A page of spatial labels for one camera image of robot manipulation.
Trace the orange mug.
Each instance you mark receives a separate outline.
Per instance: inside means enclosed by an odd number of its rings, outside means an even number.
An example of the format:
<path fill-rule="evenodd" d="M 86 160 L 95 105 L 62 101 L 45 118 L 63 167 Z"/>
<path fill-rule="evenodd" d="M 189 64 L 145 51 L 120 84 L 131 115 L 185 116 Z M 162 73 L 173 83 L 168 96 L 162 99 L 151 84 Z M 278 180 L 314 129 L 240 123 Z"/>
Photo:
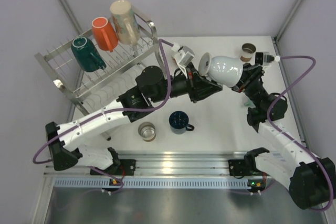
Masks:
<path fill-rule="evenodd" d="M 118 37 L 110 21 L 105 17 L 97 17 L 91 24 L 98 47 L 103 51 L 113 52 L 118 45 Z"/>

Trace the light blue mug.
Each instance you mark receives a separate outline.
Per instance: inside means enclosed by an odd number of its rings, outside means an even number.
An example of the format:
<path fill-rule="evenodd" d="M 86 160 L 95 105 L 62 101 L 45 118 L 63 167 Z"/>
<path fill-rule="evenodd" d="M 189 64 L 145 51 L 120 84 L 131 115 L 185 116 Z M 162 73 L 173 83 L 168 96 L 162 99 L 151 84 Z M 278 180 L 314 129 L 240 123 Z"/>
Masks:
<path fill-rule="evenodd" d="M 211 68 L 208 75 L 217 83 L 228 88 L 232 88 L 241 78 L 243 64 L 238 58 L 212 57 L 210 53 L 206 52 L 201 57 L 200 62 L 210 62 Z"/>

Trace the tall beige floral mug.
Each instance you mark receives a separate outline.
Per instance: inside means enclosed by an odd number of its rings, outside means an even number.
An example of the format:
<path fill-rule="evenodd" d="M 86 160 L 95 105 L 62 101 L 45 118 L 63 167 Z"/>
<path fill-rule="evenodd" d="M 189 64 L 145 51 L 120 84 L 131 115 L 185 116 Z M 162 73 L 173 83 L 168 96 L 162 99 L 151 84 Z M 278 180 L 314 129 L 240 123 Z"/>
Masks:
<path fill-rule="evenodd" d="M 110 6 L 110 12 L 119 42 L 137 45 L 141 35 L 131 3 L 126 0 L 115 1 Z"/>

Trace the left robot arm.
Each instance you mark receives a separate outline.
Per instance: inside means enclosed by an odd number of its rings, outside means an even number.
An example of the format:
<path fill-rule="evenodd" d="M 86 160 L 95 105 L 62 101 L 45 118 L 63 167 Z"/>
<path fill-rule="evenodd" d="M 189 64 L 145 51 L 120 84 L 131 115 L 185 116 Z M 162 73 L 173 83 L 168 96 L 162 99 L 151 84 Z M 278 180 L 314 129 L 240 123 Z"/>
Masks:
<path fill-rule="evenodd" d="M 122 165 L 118 153 L 111 147 L 87 146 L 87 140 L 146 117 L 154 111 L 154 102 L 188 94 L 191 102 L 196 103 L 222 91 L 222 85 L 200 76 L 192 63 L 188 67 L 188 77 L 179 73 L 168 79 L 164 78 L 161 68 L 146 67 L 136 77 L 135 87 L 102 109 L 71 123 L 48 123 L 45 130 L 54 170 L 63 171 L 80 165 L 114 175 Z"/>

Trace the dark green mug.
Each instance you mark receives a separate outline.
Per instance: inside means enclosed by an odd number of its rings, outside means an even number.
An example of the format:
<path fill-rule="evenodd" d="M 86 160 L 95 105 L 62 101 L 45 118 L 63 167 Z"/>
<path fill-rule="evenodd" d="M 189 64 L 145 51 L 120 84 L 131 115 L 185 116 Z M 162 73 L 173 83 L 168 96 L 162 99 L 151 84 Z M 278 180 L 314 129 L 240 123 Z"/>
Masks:
<path fill-rule="evenodd" d="M 75 38 L 71 43 L 71 51 L 80 68 L 85 72 L 104 70 L 107 67 L 93 42 L 87 37 Z"/>

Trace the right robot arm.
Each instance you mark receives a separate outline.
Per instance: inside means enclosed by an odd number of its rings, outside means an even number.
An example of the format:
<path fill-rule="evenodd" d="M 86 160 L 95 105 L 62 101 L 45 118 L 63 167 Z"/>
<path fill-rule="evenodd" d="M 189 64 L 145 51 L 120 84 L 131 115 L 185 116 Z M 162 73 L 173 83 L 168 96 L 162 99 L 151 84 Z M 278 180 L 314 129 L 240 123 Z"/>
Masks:
<path fill-rule="evenodd" d="M 273 177 L 301 209 L 314 210 L 322 203 L 328 209 L 335 199 L 335 164 L 329 158 L 316 156 L 283 127 L 281 121 L 288 108 L 284 93 L 266 91 L 261 65 L 230 63 L 224 74 L 224 85 L 245 94 L 253 104 L 253 108 L 248 108 L 248 124 L 284 159 L 281 162 L 260 147 L 244 156 L 246 170 L 253 175 L 264 172 Z"/>

